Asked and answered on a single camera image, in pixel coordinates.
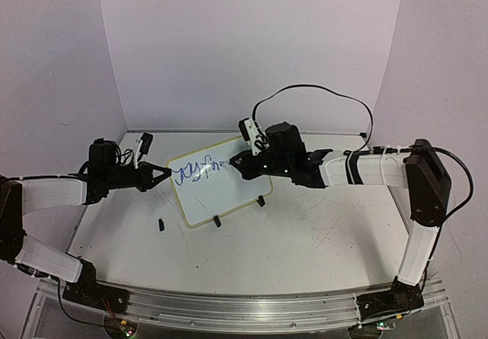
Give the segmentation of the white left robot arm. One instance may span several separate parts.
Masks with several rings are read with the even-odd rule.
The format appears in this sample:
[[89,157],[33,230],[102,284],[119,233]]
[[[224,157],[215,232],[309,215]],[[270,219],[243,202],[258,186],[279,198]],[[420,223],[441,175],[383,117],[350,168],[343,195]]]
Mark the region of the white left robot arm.
[[2,261],[73,283],[72,291],[85,305],[100,303],[101,286],[82,276],[86,263],[29,236],[24,216],[63,206],[93,205],[112,190],[152,190],[172,176],[171,169],[146,162],[152,140],[145,133],[132,149],[123,151],[115,141],[100,138],[89,146],[88,160],[76,173],[2,177]]

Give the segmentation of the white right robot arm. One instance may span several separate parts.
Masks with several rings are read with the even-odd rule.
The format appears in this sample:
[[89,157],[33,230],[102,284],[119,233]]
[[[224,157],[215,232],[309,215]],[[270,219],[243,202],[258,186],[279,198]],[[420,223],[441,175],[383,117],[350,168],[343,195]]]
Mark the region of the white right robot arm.
[[295,125],[283,122],[260,133],[255,122],[244,119],[239,129],[249,148],[234,155],[230,164],[247,181],[268,175],[316,189],[345,185],[407,189],[413,224],[396,278],[404,285],[419,284],[448,218],[451,190],[451,178],[428,141],[418,139],[404,149],[308,152]]

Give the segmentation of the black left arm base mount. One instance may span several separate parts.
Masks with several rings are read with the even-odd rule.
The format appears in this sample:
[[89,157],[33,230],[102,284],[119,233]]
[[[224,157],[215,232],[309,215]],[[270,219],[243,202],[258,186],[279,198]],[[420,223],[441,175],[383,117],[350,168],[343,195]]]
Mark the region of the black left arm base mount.
[[74,283],[66,283],[62,298],[93,309],[110,310],[113,314],[125,313],[130,292],[99,283],[96,279],[95,266],[83,259],[81,263],[82,270],[78,280]]

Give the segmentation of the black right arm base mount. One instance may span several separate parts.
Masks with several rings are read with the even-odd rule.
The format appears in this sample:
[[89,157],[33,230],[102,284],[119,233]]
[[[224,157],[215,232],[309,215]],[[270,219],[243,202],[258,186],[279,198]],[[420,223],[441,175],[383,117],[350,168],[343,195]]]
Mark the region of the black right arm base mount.
[[419,284],[410,286],[395,279],[388,290],[357,297],[361,322],[389,318],[421,309],[424,299]]

